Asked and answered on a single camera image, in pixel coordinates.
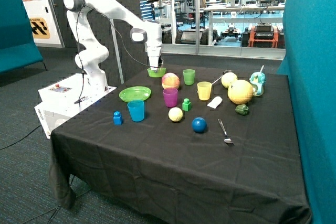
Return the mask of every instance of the teal chair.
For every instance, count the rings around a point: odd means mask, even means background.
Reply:
[[[286,0],[287,74],[312,223],[336,223],[334,0]]]
[[[0,7],[0,73],[43,61],[22,0],[0,0]]]

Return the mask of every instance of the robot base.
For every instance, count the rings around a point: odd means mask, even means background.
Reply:
[[[80,111],[85,110],[114,89],[116,87],[108,87],[106,91],[93,93],[87,81],[84,81],[83,86],[82,74],[77,73],[38,90],[42,103],[35,106],[35,112],[47,138],[50,139],[52,130],[77,115]],[[80,102],[80,111],[79,103],[76,103],[79,96],[83,98]]]

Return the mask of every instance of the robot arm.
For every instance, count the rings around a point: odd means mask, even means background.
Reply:
[[[129,23],[133,27],[130,31],[133,42],[147,45],[151,69],[157,70],[161,66],[162,31],[159,23],[142,21],[116,0],[64,0],[64,5],[69,10],[67,17],[77,42],[86,48],[80,57],[76,55],[76,64],[86,71],[91,85],[97,89],[107,87],[105,72],[98,64],[107,59],[109,52],[97,41],[88,22],[87,13],[93,9],[109,20],[121,19]]]

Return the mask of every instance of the purple cup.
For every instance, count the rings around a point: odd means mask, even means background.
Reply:
[[[177,105],[177,89],[167,88],[163,90],[164,103],[168,108],[175,107]]]

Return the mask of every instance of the glass wall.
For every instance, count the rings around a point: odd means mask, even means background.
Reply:
[[[286,0],[140,0],[164,52],[282,59]]]

